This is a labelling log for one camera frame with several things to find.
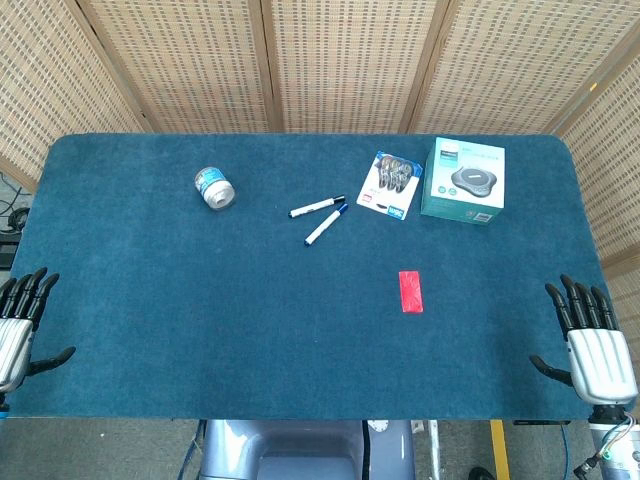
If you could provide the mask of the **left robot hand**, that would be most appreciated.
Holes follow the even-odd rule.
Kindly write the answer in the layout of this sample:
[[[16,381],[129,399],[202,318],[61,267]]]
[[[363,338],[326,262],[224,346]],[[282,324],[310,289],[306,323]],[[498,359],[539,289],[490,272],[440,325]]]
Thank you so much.
[[[42,267],[0,284],[0,403],[17,390],[27,377],[64,365],[76,352],[75,346],[57,356],[33,361],[31,353],[46,304],[60,275]]]

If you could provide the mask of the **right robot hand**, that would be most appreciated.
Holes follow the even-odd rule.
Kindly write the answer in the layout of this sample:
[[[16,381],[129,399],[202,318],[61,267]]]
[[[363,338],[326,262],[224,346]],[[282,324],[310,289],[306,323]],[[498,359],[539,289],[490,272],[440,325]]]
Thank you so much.
[[[529,360],[539,373],[573,388],[590,405],[633,403],[639,390],[631,354],[609,297],[565,274],[560,280],[563,290],[547,283],[545,291],[556,312],[570,368],[552,367],[538,355]]]

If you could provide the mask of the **red packet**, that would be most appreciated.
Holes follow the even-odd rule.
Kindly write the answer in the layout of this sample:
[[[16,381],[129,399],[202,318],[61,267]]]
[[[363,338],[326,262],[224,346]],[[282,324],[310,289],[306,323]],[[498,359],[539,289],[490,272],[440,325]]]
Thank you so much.
[[[419,314],[424,311],[421,281],[418,271],[400,271],[399,287],[402,311]]]

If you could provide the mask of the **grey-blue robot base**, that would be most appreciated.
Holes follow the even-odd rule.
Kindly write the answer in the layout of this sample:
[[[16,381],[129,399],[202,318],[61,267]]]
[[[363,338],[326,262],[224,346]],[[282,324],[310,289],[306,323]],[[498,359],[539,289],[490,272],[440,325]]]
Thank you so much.
[[[417,480],[414,436],[429,436],[429,480],[442,480],[435,420],[201,419],[177,480]]]

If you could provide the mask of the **yellow plastic strip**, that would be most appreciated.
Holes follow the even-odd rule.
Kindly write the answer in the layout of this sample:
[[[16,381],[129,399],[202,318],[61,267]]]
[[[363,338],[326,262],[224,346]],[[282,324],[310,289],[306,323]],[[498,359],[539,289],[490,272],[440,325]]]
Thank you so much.
[[[490,420],[492,449],[497,480],[510,480],[505,430],[502,420]]]

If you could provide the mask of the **teal speakerphone box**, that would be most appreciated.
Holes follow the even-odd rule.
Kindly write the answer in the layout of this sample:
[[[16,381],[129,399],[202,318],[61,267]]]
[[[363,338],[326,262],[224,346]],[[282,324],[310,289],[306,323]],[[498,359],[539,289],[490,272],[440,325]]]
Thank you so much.
[[[420,213],[487,225],[504,209],[505,149],[437,137],[429,152]]]

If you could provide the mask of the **clear jar with blue label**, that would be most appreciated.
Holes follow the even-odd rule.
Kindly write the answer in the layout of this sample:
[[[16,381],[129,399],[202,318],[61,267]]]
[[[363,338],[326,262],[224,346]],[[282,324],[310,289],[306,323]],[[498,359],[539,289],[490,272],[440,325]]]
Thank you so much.
[[[208,166],[201,169],[194,178],[196,190],[212,210],[229,206],[235,198],[235,189],[222,171]]]

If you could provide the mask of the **binder clips blister pack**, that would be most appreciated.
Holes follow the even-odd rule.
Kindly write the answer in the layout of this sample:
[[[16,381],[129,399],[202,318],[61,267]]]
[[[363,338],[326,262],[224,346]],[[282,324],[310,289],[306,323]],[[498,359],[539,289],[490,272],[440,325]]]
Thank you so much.
[[[422,172],[423,167],[418,163],[378,151],[356,203],[397,220],[404,220]]]

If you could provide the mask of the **blue felt table mat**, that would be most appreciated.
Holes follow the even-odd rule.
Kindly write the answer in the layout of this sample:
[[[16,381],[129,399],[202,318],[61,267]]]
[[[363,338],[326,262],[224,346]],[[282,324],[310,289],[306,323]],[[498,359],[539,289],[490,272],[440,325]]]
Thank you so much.
[[[505,149],[504,210],[474,226],[356,204],[378,151],[424,162],[430,135],[77,134],[50,148],[12,275],[60,275],[33,355],[75,346],[11,394],[14,417],[571,420],[547,283],[605,286],[567,146]],[[203,168],[235,189],[212,210]],[[418,271],[424,311],[402,311]]]

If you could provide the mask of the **white marker with blue cap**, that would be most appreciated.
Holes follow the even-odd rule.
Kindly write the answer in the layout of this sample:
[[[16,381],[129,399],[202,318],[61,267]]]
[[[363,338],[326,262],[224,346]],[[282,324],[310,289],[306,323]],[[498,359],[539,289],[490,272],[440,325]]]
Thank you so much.
[[[334,210],[304,239],[304,245],[311,246],[348,209],[348,207],[349,205],[344,203]]]

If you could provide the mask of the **white marker with black cap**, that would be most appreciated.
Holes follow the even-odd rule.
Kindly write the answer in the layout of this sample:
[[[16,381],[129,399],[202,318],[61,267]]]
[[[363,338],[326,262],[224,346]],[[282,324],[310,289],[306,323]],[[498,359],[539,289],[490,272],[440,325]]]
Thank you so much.
[[[315,212],[317,210],[321,210],[333,205],[337,205],[340,203],[343,203],[345,201],[346,197],[344,195],[339,195],[339,196],[335,196],[335,197],[329,197],[308,205],[304,205],[295,209],[292,209],[288,212],[288,217],[289,218],[297,218],[299,216],[302,215],[306,215],[308,213],[312,213]]]

